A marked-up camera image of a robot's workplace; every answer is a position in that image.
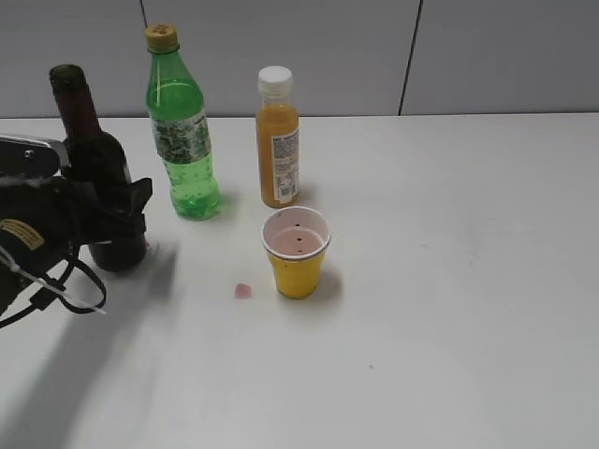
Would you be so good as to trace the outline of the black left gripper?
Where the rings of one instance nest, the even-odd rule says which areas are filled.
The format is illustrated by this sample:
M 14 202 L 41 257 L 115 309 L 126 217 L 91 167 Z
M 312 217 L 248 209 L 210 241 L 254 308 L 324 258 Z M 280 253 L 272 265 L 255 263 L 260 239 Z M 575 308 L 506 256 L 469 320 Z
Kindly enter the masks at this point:
M 70 184 L 58 178 L 1 188 L 1 312 L 35 285 L 23 313 L 43 311 L 56 299 L 69 311 L 87 313 L 89 304 L 66 292 L 74 270 L 89 272 L 79 260 L 80 247 L 144 236 L 150 178 L 123 185 Z

